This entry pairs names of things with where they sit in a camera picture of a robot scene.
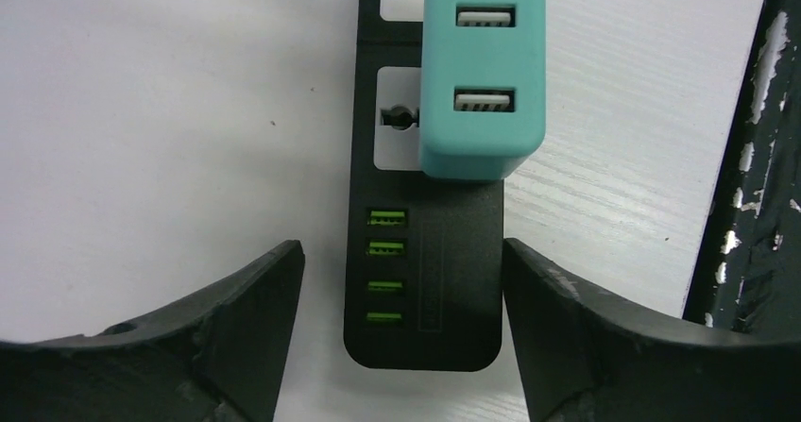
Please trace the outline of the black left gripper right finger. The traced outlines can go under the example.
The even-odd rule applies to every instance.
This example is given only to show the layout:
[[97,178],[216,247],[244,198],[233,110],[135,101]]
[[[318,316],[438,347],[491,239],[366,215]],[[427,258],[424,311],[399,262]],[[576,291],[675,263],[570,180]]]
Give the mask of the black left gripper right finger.
[[796,421],[800,340],[641,306],[503,244],[503,295],[533,421]]

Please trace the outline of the black power strip green USB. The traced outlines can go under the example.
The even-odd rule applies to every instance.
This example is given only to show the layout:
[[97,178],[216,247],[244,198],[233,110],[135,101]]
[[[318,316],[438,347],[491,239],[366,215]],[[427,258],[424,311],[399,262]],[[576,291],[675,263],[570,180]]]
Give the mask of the black power strip green USB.
[[421,26],[359,0],[343,340],[376,369],[477,371],[502,345],[503,185],[416,166]]

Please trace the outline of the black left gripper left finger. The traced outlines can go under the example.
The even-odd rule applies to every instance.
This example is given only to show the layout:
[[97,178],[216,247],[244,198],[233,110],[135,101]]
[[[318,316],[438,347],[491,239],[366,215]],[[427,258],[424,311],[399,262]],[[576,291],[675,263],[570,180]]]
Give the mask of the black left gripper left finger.
[[305,255],[280,243],[230,276],[95,336],[1,345],[5,421],[270,421]]

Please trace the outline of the teal USB charger plug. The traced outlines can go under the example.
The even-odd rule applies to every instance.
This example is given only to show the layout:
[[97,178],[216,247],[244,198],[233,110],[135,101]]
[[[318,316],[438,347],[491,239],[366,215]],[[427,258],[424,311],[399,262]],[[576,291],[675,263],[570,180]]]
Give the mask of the teal USB charger plug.
[[546,131],[546,0],[424,0],[419,163],[429,177],[508,177]]

